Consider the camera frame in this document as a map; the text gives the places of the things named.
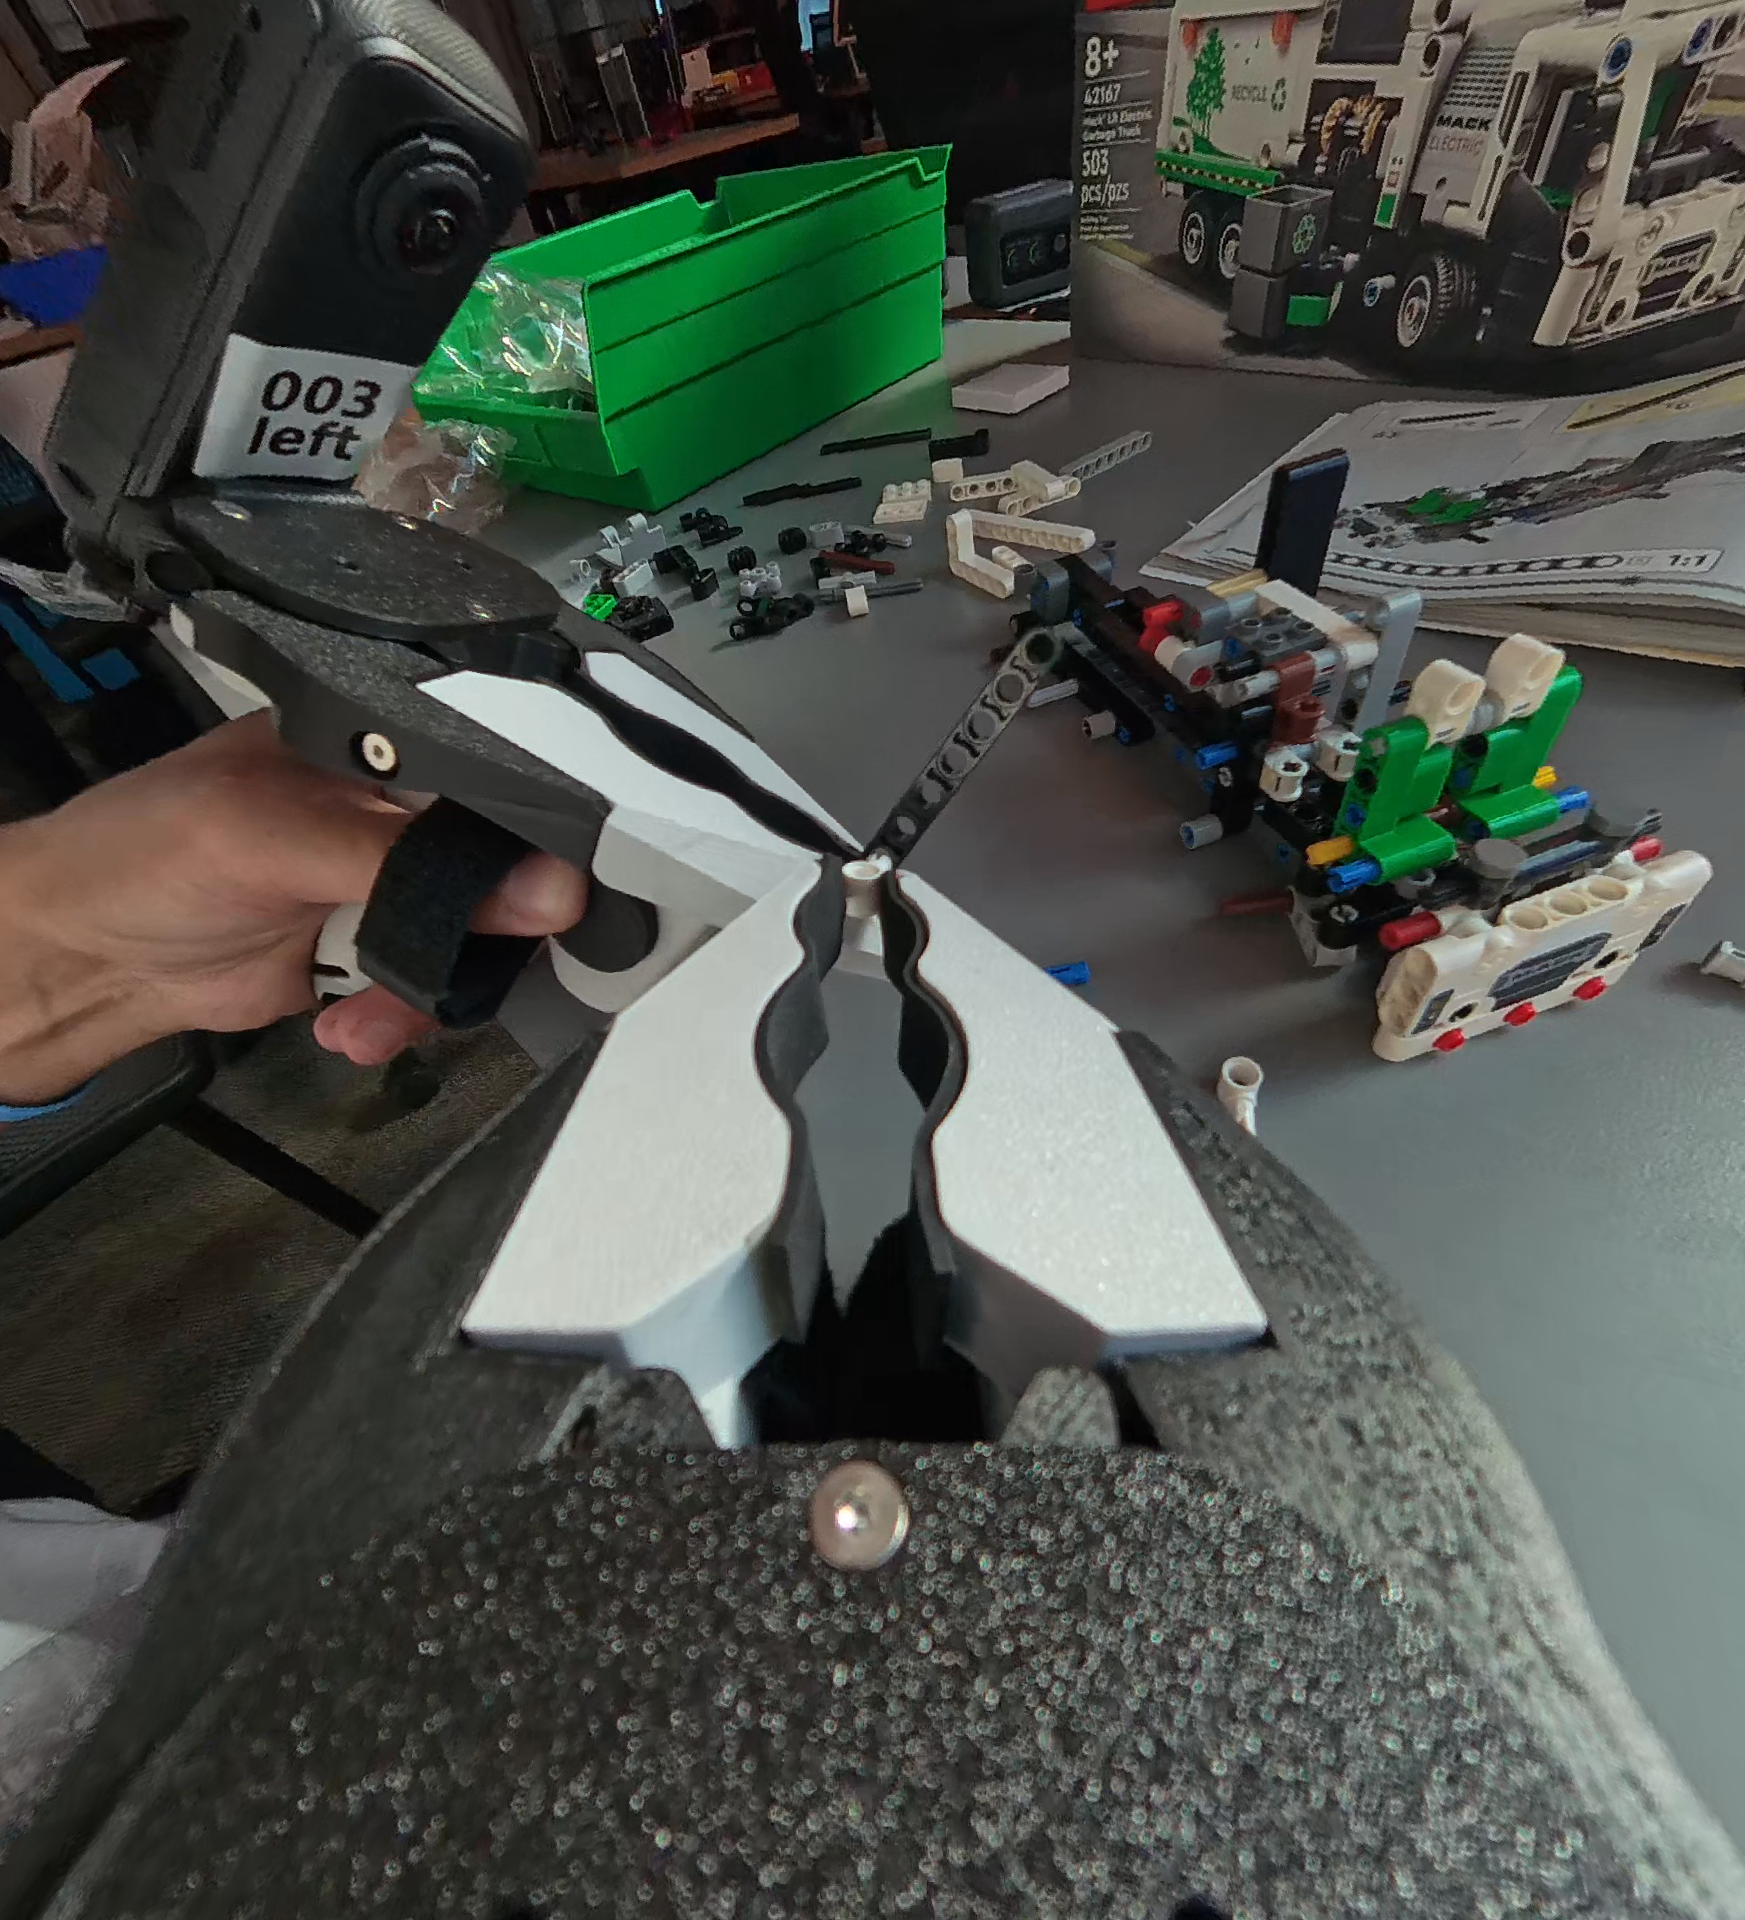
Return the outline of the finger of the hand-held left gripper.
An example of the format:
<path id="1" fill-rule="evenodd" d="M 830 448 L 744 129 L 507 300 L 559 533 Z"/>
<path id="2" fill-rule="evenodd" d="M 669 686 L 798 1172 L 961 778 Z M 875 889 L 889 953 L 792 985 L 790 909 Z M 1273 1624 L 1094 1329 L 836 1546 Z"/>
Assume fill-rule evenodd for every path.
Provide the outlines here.
<path id="1" fill-rule="evenodd" d="M 601 804 L 583 858 L 587 919 L 553 943 L 553 971 L 577 997 L 643 995 L 782 881 L 840 858 L 661 772 L 569 688 L 454 669 L 422 690 Z"/>
<path id="2" fill-rule="evenodd" d="M 661 772 L 730 798 L 790 842 L 860 856 L 860 840 L 667 659 L 643 647 L 585 643 L 569 667 L 569 690 Z"/>

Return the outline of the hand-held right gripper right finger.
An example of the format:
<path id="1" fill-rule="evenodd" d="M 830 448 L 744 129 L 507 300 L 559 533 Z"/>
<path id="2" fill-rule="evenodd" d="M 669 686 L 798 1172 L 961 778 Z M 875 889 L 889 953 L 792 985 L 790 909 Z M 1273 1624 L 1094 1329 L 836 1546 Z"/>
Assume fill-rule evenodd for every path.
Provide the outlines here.
<path id="1" fill-rule="evenodd" d="M 935 887 L 883 877 L 929 1327 L 981 1379 L 1230 1351 L 1269 1331 L 1136 1037 Z"/>

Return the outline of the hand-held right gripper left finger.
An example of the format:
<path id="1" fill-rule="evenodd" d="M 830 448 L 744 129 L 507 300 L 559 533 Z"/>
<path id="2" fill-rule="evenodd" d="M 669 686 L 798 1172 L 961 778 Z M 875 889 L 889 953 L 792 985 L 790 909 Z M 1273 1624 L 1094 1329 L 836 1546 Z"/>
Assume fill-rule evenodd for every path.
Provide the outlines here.
<path id="1" fill-rule="evenodd" d="M 798 1092 L 830 1039 L 840 862 L 790 877 L 615 1017 L 472 1297 L 478 1347 L 657 1369 L 748 1448 L 746 1379 L 826 1277 Z"/>

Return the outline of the long black Lego beam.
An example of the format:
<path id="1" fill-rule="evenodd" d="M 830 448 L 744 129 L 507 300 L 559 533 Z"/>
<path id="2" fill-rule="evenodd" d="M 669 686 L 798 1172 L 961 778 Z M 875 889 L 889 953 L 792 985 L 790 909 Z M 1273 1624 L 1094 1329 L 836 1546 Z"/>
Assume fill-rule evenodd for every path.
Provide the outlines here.
<path id="1" fill-rule="evenodd" d="M 1319 595 L 1349 468 L 1337 446 L 1275 466 L 1238 575 L 1124 587 L 1090 545 L 1037 567 L 1017 625 L 1055 625 L 1098 730 L 1160 732 L 1192 768 L 1184 846 L 1265 840 L 1311 965 L 1383 965 L 1373 1051 L 1405 1064 L 1596 1001 L 1713 865 L 1558 778 L 1582 696 L 1562 649 L 1516 633 L 1482 671 L 1403 676 L 1415 591 Z"/>

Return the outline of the pile of small lego pieces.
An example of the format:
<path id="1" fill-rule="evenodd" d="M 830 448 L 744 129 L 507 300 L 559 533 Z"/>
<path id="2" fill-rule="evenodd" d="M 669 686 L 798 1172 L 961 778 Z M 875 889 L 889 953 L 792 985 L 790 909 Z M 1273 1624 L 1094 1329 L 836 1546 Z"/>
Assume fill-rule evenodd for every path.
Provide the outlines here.
<path id="1" fill-rule="evenodd" d="M 909 537 L 842 523 L 792 525 L 760 549 L 710 507 L 675 523 L 629 513 L 559 561 L 561 597 L 621 639 L 649 645 L 692 611 L 718 617 L 722 643 L 784 633 L 818 611 L 866 615 L 881 601 L 923 591 L 895 559 Z"/>

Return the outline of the lego set box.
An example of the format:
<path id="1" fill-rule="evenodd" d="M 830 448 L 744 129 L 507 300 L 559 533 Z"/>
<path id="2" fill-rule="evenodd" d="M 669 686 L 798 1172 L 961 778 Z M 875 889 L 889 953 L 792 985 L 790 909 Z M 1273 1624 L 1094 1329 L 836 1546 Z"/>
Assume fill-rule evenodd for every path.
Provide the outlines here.
<path id="1" fill-rule="evenodd" d="M 1080 4 L 1074 344 L 1556 394 L 1745 358 L 1745 2 Z"/>

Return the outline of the person's left hand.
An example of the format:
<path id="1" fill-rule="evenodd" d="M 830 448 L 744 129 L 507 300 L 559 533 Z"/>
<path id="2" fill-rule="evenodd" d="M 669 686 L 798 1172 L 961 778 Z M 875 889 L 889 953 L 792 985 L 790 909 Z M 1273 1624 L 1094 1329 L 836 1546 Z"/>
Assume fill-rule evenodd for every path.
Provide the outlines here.
<path id="1" fill-rule="evenodd" d="M 412 820 L 257 712 L 0 826 L 0 1100 L 310 1009 L 328 917 L 372 895 Z"/>

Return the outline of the clear plastic bag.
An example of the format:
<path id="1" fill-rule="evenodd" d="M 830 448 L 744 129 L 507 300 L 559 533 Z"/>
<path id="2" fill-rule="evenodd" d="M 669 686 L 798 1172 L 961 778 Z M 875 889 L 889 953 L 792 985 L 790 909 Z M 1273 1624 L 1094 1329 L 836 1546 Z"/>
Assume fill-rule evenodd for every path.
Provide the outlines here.
<path id="1" fill-rule="evenodd" d="M 513 436 L 468 420 L 400 416 L 380 442 L 380 505 L 408 517 L 444 521 L 495 517 L 507 495 L 505 464 Z"/>
<path id="2" fill-rule="evenodd" d="M 517 400 L 597 412 L 585 283 L 493 259 L 436 346 L 420 388 L 458 408 Z"/>

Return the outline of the wooden shelf with items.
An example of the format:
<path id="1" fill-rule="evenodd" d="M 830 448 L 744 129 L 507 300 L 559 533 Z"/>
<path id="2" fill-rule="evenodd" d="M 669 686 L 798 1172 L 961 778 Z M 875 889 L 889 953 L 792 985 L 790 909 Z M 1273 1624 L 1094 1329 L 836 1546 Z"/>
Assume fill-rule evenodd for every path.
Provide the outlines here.
<path id="1" fill-rule="evenodd" d="M 509 6 L 541 193 L 885 149 L 848 4 Z"/>

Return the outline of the green plastic bin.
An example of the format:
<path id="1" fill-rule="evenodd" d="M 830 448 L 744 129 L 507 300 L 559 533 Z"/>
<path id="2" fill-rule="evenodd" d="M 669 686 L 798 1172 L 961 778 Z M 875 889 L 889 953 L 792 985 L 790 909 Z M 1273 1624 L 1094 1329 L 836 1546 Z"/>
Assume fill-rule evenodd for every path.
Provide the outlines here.
<path id="1" fill-rule="evenodd" d="M 597 412 L 468 408 L 509 432 L 517 487 L 655 511 L 939 360 L 953 151 L 742 175 L 505 249 L 585 283 Z"/>

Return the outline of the black chair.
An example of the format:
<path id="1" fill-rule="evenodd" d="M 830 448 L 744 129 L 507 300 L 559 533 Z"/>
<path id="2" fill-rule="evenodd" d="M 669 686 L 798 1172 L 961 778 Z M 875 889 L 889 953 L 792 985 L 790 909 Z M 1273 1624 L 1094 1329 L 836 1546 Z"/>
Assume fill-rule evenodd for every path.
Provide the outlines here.
<path id="1" fill-rule="evenodd" d="M 207 1102 L 217 1074 L 207 1037 L 143 1047 L 68 1106 L 0 1130 L 0 1242 L 155 1130 L 171 1130 L 356 1238 L 380 1214 L 281 1146 Z"/>

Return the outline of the dark green box device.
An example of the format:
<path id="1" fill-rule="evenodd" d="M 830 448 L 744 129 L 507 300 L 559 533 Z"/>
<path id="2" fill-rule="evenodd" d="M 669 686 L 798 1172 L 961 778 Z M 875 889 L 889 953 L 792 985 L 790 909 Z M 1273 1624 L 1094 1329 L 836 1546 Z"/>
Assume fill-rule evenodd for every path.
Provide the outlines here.
<path id="1" fill-rule="evenodd" d="M 969 298 L 1005 310 L 1065 292 L 1074 213 L 1068 177 L 973 197 L 965 207 Z"/>

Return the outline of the person's pale grey shirt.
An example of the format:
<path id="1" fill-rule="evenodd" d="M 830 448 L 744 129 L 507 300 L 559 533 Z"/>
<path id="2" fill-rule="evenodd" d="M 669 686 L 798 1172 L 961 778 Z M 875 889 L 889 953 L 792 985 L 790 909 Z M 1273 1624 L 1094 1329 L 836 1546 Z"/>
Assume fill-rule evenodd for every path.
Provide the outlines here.
<path id="1" fill-rule="evenodd" d="M 0 1502 L 0 1846 L 105 1711 L 171 1522 Z"/>

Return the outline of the open instruction booklet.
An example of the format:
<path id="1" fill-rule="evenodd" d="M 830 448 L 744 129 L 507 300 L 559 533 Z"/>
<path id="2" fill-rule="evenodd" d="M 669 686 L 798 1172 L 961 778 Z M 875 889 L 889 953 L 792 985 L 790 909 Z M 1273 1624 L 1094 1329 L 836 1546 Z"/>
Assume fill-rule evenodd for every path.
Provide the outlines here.
<path id="1" fill-rule="evenodd" d="M 1441 631 L 1745 671 L 1745 360 L 1560 398 L 1327 418 L 1349 456 L 1323 589 L 1407 589 Z"/>

